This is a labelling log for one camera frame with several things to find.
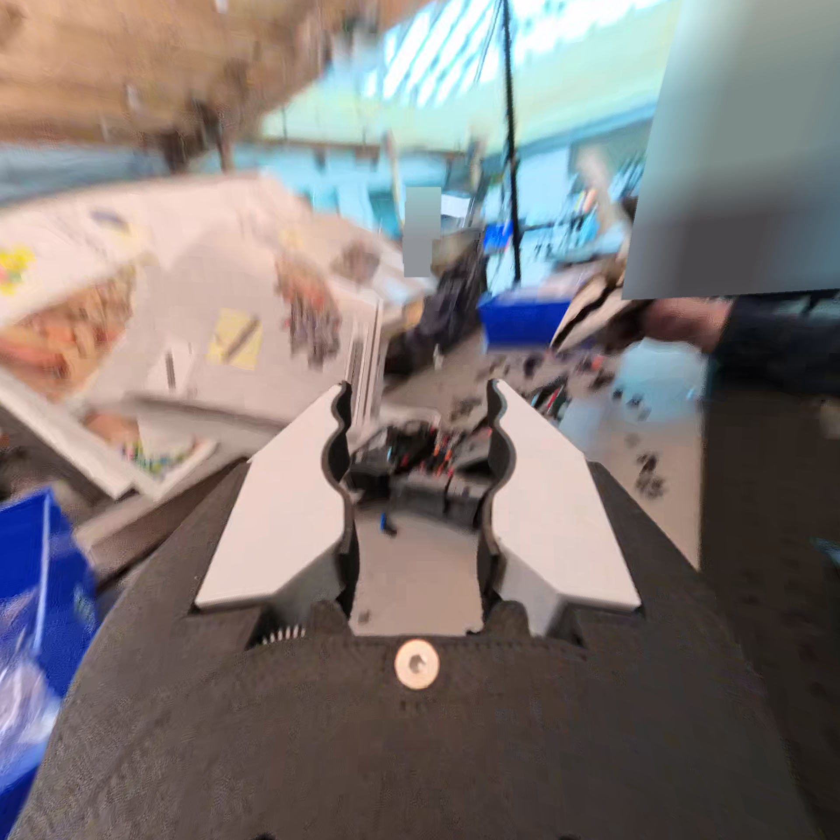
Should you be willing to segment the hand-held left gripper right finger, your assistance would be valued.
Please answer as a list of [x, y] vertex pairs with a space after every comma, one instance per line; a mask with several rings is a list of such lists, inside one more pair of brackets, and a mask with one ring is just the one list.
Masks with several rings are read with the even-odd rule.
[[508, 383], [486, 387], [491, 486], [482, 504], [478, 585], [485, 618], [519, 604], [532, 637], [561, 635], [582, 607], [643, 606], [583, 453]]

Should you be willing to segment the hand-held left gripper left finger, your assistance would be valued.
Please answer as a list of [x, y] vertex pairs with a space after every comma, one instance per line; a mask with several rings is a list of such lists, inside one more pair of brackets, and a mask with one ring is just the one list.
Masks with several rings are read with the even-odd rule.
[[248, 461], [195, 597], [201, 613], [241, 607], [307, 618], [318, 602], [353, 609], [360, 575], [350, 467], [352, 389], [330, 387]]

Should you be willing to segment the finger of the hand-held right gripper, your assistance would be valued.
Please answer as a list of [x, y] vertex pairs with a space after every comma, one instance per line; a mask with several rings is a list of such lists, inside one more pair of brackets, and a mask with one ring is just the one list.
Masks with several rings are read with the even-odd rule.
[[571, 303], [552, 337], [551, 350], [571, 352], [633, 307], [633, 303]]
[[569, 316], [603, 307], [607, 302], [623, 302], [623, 272], [594, 273], [575, 292], [568, 307]]

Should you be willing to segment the grey lego car model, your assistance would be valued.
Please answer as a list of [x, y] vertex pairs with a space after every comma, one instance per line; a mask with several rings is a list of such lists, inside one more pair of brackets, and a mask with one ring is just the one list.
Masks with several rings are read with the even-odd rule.
[[438, 416], [409, 416], [381, 424], [353, 451], [345, 475], [364, 502], [380, 501], [388, 515], [404, 510], [476, 531], [494, 479], [490, 426], [466, 426]]

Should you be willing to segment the person's right forearm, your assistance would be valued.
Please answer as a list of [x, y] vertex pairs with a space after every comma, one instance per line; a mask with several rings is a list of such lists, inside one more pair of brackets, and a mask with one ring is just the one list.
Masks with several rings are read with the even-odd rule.
[[731, 382], [838, 398], [838, 317], [782, 313], [737, 299], [710, 365], [715, 376]]

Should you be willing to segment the lego instruction booklet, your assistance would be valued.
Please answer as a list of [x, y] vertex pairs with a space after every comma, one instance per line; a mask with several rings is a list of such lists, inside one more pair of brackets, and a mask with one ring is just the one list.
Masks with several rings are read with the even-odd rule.
[[385, 317], [423, 294], [394, 244], [263, 175], [26, 204], [2, 213], [2, 423], [111, 499], [137, 490], [91, 412], [235, 457], [347, 382], [357, 430]]

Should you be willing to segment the person's right hand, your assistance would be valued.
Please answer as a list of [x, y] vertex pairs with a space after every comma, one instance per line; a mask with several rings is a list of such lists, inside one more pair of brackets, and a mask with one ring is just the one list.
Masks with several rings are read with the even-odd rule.
[[721, 340], [733, 301], [716, 298], [669, 298], [651, 302], [640, 317], [645, 338], [685, 343], [710, 354]]

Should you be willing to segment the colourful printed paper sheet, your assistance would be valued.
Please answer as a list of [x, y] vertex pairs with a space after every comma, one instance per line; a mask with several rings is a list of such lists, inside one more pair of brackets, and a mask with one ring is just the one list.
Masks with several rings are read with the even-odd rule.
[[211, 438], [138, 416], [97, 411], [81, 423], [119, 455], [133, 487], [152, 498], [162, 497], [189, 477], [217, 449]]

